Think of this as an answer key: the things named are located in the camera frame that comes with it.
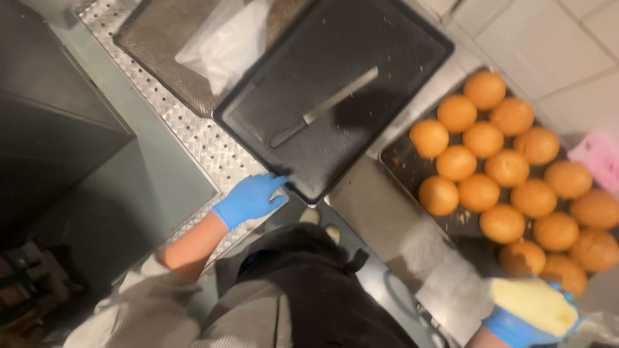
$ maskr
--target baking tray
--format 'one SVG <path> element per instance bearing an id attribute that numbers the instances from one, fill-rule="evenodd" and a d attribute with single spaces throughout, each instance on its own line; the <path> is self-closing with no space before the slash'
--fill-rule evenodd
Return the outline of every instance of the baking tray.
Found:
<path id="1" fill-rule="evenodd" d="M 113 35 L 116 46 L 203 118 L 211 117 L 228 91 L 214 95 L 206 78 L 174 57 L 221 1 L 225 0 L 142 0 Z M 267 17 L 267 47 L 310 1 L 274 0 Z"/>
<path id="2" fill-rule="evenodd" d="M 399 0 L 315 0 L 245 74 L 213 120 L 317 204 L 453 52 Z M 273 149 L 269 141 L 377 66 L 379 76 Z"/>
<path id="3" fill-rule="evenodd" d="M 452 91 L 444 95 L 443 98 L 452 94 L 461 94 L 466 79 L 468 79 L 468 76 L 460 81 Z M 509 87 L 506 97 L 514 97 Z M 415 123 L 427 119 L 436 120 L 436 111 L 443 98 L 436 102 L 436 104 L 430 108 L 430 111 L 421 116 Z M 489 114 L 489 111 L 478 111 L 477 121 L 487 121 Z M 542 124 L 538 119 L 535 119 L 534 125 L 541 126 Z M 410 128 L 381 152 L 380 161 L 387 167 L 389 173 L 396 179 L 404 191 L 418 204 L 419 186 L 421 186 L 421 183 L 425 179 L 437 175 L 437 172 L 433 159 L 423 159 L 419 156 L 409 139 L 409 129 Z M 514 137 L 506 136 L 503 147 L 506 149 L 513 148 L 513 143 Z M 450 133 L 449 145 L 459 144 L 462 144 L 462 133 Z M 529 178 L 543 177 L 544 171 L 552 163 L 565 159 L 568 159 L 567 151 L 562 146 L 557 157 L 550 163 L 546 165 L 531 165 Z M 477 169 L 475 172 L 483 173 L 484 164 L 484 159 L 477 159 Z M 499 203 L 509 204 L 510 192 L 511 188 L 501 187 Z M 568 206 L 569 201 L 560 198 L 557 200 L 555 210 L 567 212 Z M 508 275 L 502 270 L 497 261 L 500 245 L 489 240 L 483 234 L 479 227 L 479 215 L 480 213 L 468 211 L 462 207 L 462 205 L 458 205 L 456 210 L 449 215 L 431 216 L 444 234 L 454 243 L 460 253 L 477 268 L 477 271 L 483 277 L 507 277 Z M 524 238 L 533 240 L 531 231 L 533 219 L 525 217 L 525 220 L 526 230 L 524 232 Z"/>

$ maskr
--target gloved hand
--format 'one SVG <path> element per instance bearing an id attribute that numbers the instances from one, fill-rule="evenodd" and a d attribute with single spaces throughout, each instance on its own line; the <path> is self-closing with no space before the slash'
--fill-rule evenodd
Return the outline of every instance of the gloved hand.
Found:
<path id="1" fill-rule="evenodd" d="M 226 224 L 229 231 L 249 219 L 258 219 L 283 205 L 288 197 L 277 196 L 275 191 L 288 182 L 285 176 L 273 174 L 248 176 L 241 180 L 211 210 Z"/>
<path id="2" fill-rule="evenodd" d="M 561 289 L 557 283 L 549 283 L 556 290 Z M 573 296 L 570 293 L 561 291 L 567 301 L 571 301 Z M 512 348 L 525 348 L 533 344 L 552 344 L 561 342 L 566 336 L 573 333 L 582 323 L 584 316 L 578 315 L 578 320 L 574 326 L 563 336 L 556 337 L 531 326 L 526 321 L 511 314 L 505 309 L 495 306 L 492 314 L 482 320 L 482 326 L 494 334 L 498 339 L 507 343 Z"/>

